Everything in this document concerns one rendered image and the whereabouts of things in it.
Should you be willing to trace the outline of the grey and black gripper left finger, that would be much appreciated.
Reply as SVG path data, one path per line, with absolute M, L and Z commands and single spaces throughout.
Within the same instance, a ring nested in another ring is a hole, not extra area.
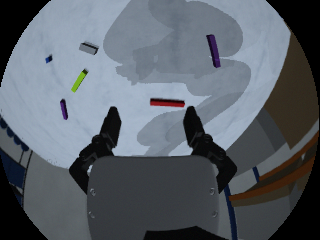
M 103 125 L 104 124 L 104 125 Z M 87 195 L 89 176 L 87 171 L 94 161 L 104 156 L 114 156 L 112 148 L 118 143 L 121 119 L 117 107 L 111 106 L 103 121 L 100 133 L 92 138 L 92 143 L 81 150 L 79 158 L 69 168 L 69 173 Z

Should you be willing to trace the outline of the dark purple rod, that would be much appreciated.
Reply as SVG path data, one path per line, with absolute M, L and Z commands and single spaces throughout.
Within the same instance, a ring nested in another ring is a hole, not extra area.
M 213 66 L 216 68 L 221 67 L 215 36 L 210 34 L 210 35 L 206 35 L 206 37 L 208 40 L 208 44 L 209 44 L 209 48 L 212 56 Z
M 60 101 L 60 105 L 61 105 L 61 110 L 62 110 L 62 114 L 63 114 L 63 118 L 64 120 L 68 119 L 68 114 L 67 114 L 67 109 L 66 109 L 66 102 L 65 100 L 61 100 Z

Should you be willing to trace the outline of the small blue cube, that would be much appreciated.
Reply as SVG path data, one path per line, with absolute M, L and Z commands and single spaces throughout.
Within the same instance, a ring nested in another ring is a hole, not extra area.
M 48 63 L 48 62 L 52 61 L 52 55 L 51 55 L 51 56 L 49 56 L 49 57 L 47 57 L 45 60 L 46 60 L 46 63 Z

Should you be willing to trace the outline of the dark red rod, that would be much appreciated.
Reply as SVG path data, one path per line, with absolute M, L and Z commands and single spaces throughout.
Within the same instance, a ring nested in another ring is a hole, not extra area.
M 150 106 L 168 106 L 168 107 L 184 107 L 185 102 L 181 100 L 168 99 L 152 99 L 150 98 Z

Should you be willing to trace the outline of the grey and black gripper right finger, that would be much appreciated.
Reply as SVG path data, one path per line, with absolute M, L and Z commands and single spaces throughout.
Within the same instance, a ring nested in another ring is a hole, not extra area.
M 202 122 L 200 117 L 197 116 L 194 106 L 187 107 L 183 125 L 187 144 L 189 148 L 193 149 L 191 155 L 206 157 L 218 168 L 219 173 L 216 178 L 220 194 L 236 174 L 237 166 L 226 156 L 225 150 L 213 142 L 212 136 L 205 134 Z

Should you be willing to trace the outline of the lime green rod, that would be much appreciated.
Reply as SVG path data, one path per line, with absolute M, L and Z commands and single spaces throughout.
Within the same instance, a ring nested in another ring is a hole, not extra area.
M 76 90 L 78 89 L 79 85 L 81 84 L 81 82 L 83 81 L 83 79 L 85 78 L 85 76 L 88 74 L 88 72 L 84 69 L 80 75 L 78 76 L 77 80 L 75 81 L 73 87 L 72 87 L 72 91 L 75 93 Z

